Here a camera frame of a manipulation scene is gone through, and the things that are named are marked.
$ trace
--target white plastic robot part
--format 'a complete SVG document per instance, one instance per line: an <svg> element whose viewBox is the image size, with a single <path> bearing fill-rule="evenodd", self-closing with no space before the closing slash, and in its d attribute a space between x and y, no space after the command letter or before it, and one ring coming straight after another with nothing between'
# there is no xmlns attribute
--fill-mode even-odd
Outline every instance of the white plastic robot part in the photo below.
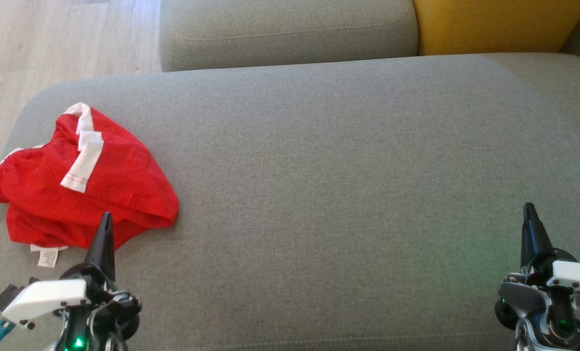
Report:
<svg viewBox="0 0 580 351"><path fill-rule="evenodd" d="M580 291L580 263L555 261L552 264L553 276L548 280L548 286L573 287Z"/></svg>
<svg viewBox="0 0 580 351"><path fill-rule="evenodd" d="M84 279L34 282L19 293L2 315L18 323L50 313L63 305L80 305L83 301L89 301Z"/></svg>

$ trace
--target yellow cushion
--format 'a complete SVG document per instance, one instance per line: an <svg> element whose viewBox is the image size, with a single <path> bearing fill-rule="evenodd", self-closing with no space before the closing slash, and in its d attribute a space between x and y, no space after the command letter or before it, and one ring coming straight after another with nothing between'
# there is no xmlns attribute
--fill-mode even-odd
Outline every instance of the yellow cushion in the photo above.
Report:
<svg viewBox="0 0 580 351"><path fill-rule="evenodd" d="M580 0L413 0L420 55L557 53L580 19Z"/></svg>

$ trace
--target wooden floor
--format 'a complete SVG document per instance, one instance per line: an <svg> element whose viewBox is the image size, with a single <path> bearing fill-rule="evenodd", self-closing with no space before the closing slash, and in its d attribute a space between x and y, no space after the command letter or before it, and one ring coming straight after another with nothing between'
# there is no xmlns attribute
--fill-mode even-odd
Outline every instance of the wooden floor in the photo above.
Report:
<svg viewBox="0 0 580 351"><path fill-rule="evenodd" d="M23 106L58 82L160 72L160 0L0 0L0 155Z"/></svg>

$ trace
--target crumpled red fabric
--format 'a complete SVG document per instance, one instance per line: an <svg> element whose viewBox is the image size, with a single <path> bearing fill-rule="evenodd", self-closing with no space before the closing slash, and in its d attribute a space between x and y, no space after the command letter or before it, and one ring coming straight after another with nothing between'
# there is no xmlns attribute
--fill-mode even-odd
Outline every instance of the crumpled red fabric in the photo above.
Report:
<svg viewBox="0 0 580 351"><path fill-rule="evenodd" d="M9 203L10 240L40 247L88 248L104 212L114 247L151 228L170 227L178 198L155 159L129 131L90 109L103 149L79 193L60 185L80 152L78 116L62 114L51 140L16 151L0 164L0 203Z"/></svg>

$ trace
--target couch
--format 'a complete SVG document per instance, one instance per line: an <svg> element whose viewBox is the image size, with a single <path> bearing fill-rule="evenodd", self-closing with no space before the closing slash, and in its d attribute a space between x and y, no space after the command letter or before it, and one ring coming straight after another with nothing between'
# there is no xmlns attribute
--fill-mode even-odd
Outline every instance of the couch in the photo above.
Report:
<svg viewBox="0 0 580 351"><path fill-rule="evenodd" d="M164 0L175 72L51 87L2 151L42 144L83 101L154 154L180 214L116 252L144 306L130 349L510 349L493 307L522 205L580 260L580 57L416 56L411 0L272 3L290 6ZM37 268L5 212L0 291L81 262L71 248ZM37 323L1 349L58 337Z"/></svg>

